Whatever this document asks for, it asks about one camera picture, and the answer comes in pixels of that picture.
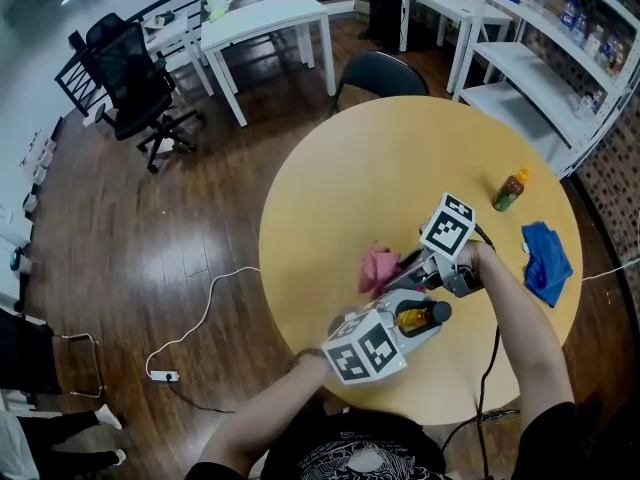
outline white shoe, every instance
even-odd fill
[[[100,423],[111,425],[118,430],[122,430],[122,423],[118,421],[118,418],[116,418],[115,414],[111,412],[111,409],[109,409],[109,406],[107,404],[104,404],[102,407],[100,407],[100,409],[95,412],[95,415]]]
[[[126,460],[127,454],[124,453],[124,450],[122,448],[116,450],[115,454],[118,456],[118,463],[115,464],[115,466],[119,466],[120,464],[122,464]]]

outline yellow tabletop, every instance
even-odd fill
[[[505,213],[491,198],[510,174],[528,167],[524,193]],[[479,110],[444,99],[398,97],[352,107],[313,130],[280,169],[265,204],[260,268],[267,301],[295,352],[319,347],[342,309],[368,301],[358,267],[378,241],[405,254],[418,228],[450,192],[476,210],[477,223],[509,269],[523,279],[528,255],[521,227],[544,221],[560,236],[574,274],[555,309],[538,301],[563,343],[582,278],[575,217],[546,163],[518,134]],[[475,415],[480,378],[491,356],[496,319],[484,290],[457,299],[444,288],[451,319],[412,352],[409,366],[377,383],[327,387],[362,408],[393,411],[421,424]],[[487,381],[485,410],[516,398],[502,347]]]

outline bottle with orange cap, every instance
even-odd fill
[[[493,199],[493,207],[499,212],[509,208],[518,196],[524,192],[524,186],[528,180],[529,169],[520,169],[515,176],[509,176]]]

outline pink cloth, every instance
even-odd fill
[[[399,261],[400,255],[391,252],[388,247],[377,244],[371,246],[360,264],[358,292],[367,293],[373,290],[371,299],[377,298],[384,285],[400,272]]]

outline chair with metal frame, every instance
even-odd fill
[[[365,89],[381,98],[429,96],[427,82],[418,71],[382,52],[362,52],[347,62],[331,102],[329,117],[339,111],[338,98],[345,84]]]
[[[0,310],[0,388],[31,394],[63,394],[56,371],[54,338],[89,341],[98,386],[94,392],[74,390],[66,394],[101,398],[105,386],[98,361],[98,342],[93,336],[57,335],[46,322],[4,310]]]
[[[189,152],[196,150],[195,144],[180,138],[174,129],[192,116],[203,120],[204,115],[196,110],[176,119],[163,115],[171,107],[176,85],[166,70],[166,61],[151,59],[140,23],[108,14],[89,29],[86,43],[81,62],[91,78],[105,88],[118,110],[113,119],[105,113],[103,103],[96,112],[96,122],[104,119],[111,125],[116,140],[128,139],[151,127],[155,133],[138,144],[138,149],[146,152],[147,144],[153,142],[147,165],[153,174],[158,172],[153,161],[163,139],[173,139]]]

